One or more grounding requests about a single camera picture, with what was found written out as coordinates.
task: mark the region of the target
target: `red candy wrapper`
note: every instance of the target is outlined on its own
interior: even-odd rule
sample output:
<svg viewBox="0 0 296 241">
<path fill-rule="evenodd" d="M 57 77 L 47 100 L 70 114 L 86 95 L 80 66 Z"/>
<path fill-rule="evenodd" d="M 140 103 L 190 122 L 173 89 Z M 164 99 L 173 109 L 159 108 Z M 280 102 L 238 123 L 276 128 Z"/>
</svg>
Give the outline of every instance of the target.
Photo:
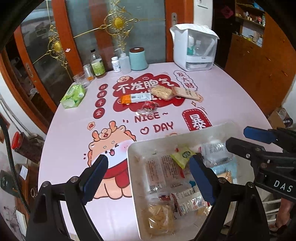
<svg viewBox="0 0 296 241">
<path fill-rule="evenodd" d="M 147 100 L 144 102 L 142 108 L 136 111 L 136 115 L 139 116 L 139 115 L 153 114 L 153 112 L 156 111 L 157 107 L 158 107 L 158 103 Z"/>
<path fill-rule="evenodd" d="M 158 103 L 154 101 L 145 101 L 141 110 L 156 110 L 158 107 Z"/>
</svg>

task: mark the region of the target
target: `glass door panel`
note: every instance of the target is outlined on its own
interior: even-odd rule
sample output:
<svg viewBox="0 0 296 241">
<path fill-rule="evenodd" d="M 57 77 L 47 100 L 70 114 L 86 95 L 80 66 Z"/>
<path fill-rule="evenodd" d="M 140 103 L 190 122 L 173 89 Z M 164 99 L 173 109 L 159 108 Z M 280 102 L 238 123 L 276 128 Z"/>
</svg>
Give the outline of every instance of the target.
<svg viewBox="0 0 296 241">
<path fill-rule="evenodd" d="M 21 61 L 20 54 L 17 50 L 17 45 L 15 43 L 14 37 L 12 36 L 7 42 L 6 53 L 11 65 L 13 72 L 15 73 L 15 78 L 12 79 L 12 82 L 15 86 L 20 86 L 23 92 L 27 95 L 28 99 L 40 112 L 40 114 L 46 119 L 48 125 L 51 123 L 54 116 L 53 112 L 50 110 L 48 105 L 40 96 L 40 93 L 36 92 L 35 86 L 32 80 L 29 78 L 28 73 L 26 72 L 25 66 Z"/>
<path fill-rule="evenodd" d="M 133 24 L 126 38 L 126 53 L 131 48 L 143 47 L 148 64 L 163 63 L 166 57 L 165 3 L 158 1 L 121 0 L 118 4 L 125 7 L 130 19 L 143 19 Z"/>
<path fill-rule="evenodd" d="M 129 26 L 133 27 L 130 30 L 128 37 L 125 39 L 125 52 L 127 54 L 130 48 L 144 47 L 146 59 L 149 64 L 165 62 L 166 33 L 164 0 L 121 0 L 121 2 L 117 1 L 117 6 L 110 2 L 115 2 L 115 0 L 66 0 L 68 19 L 71 25 L 72 35 L 82 63 L 89 63 L 90 50 L 94 48 L 99 49 L 100 54 L 104 51 L 100 47 L 103 42 L 102 38 L 99 36 L 100 33 L 103 33 L 104 31 L 104 33 L 108 31 L 111 34 L 120 32 L 118 29 L 114 28 L 115 15 L 111 15 L 107 18 L 106 22 L 107 24 L 110 24 L 109 27 L 106 29 L 92 31 L 104 24 L 104 18 L 111 9 L 125 9 L 130 14 L 126 12 L 123 13 L 123 16 L 126 17 L 126 20 L 124 21 L 131 20 L 131 22 L 134 22 L 133 24 L 129 24 Z M 94 12 L 101 14 L 101 16 L 96 16 Z M 103 44 L 103 48 L 108 48 L 108 52 L 111 53 L 111 56 L 119 56 L 119 52 L 116 54 L 113 52 L 116 48 L 118 48 L 118 35 L 113 36 L 113 38 L 110 37 L 109 44 Z"/>
<path fill-rule="evenodd" d="M 43 1 L 20 26 L 30 64 L 38 75 L 38 80 L 35 77 L 33 82 L 41 81 L 50 98 L 58 106 L 72 84 L 72 78 L 69 68 L 65 68 L 67 60 L 54 28 L 51 1 Z"/>
</svg>

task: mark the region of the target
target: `canister lid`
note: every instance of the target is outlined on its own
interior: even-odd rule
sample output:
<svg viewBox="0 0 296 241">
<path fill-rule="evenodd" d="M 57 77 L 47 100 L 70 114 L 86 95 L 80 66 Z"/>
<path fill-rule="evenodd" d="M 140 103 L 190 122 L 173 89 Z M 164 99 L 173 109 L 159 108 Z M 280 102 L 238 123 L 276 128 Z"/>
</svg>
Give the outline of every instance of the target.
<svg viewBox="0 0 296 241">
<path fill-rule="evenodd" d="M 16 132 L 12 139 L 11 148 L 12 149 L 19 148 L 21 142 L 22 142 L 22 136 L 20 135 L 20 133 Z"/>
<path fill-rule="evenodd" d="M 137 47 L 137 48 L 130 49 L 131 53 L 139 53 L 139 52 L 143 52 L 143 51 L 144 51 L 143 47 Z"/>
<path fill-rule="evenodd" d="M 84 68 L 84 69 L 87 69 L 87 68 L 89 68 L 90 66 L 91 66 L 90 64 L 86 64 L 86 65 L 83 66 L 83 68 Z"/>
</svg>

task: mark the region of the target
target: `door handle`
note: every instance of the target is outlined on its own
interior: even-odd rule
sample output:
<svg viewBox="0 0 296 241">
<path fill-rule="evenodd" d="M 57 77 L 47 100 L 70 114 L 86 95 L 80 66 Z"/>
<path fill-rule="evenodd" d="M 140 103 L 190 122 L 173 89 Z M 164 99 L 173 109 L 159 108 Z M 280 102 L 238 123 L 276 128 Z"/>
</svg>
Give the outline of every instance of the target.
<svg viewBox="0 0 296 241">
<path fill-rule="evenodd" d="M 176 24 L 178 24 L 178 18 L 175 12 L 172 13 L 171 19 L 172 19 L 172 26 L 175 26 Z"/>
<path fill-rule="evenodd" d="M 34 77 L 34 75 L 33 75 L 33 72 L 32 72 L 32 70 L 31 70 L 31 68 L 30 68 L 29 64 L 28 64 L 28 63 L 26 63 L 26 64 L 25 64 L 25 66 L 26 66 L 26 69 L 27 69 L 27 71 L 28 71 L 28 73 L 29 73 L 30 77 L 31 77 L 31 78 L 33 78 L 33 77 Z"/>
</svg>

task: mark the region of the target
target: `red container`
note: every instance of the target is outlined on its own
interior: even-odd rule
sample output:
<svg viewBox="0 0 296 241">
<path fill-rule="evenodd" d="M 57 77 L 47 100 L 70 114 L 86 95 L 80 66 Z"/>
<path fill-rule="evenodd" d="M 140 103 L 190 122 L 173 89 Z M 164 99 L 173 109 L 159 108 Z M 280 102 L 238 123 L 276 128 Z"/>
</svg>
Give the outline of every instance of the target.
<svg viewBox="0 0 296 241">
<path fill-rule="evenodd" d="M 41 159 L 41 147 L 31 143 L 23 132 L 15 133 L 12 139 L 11 148 L 20 155 L 28 158 L 32 162 L 38 163 Z"/>
</svg>

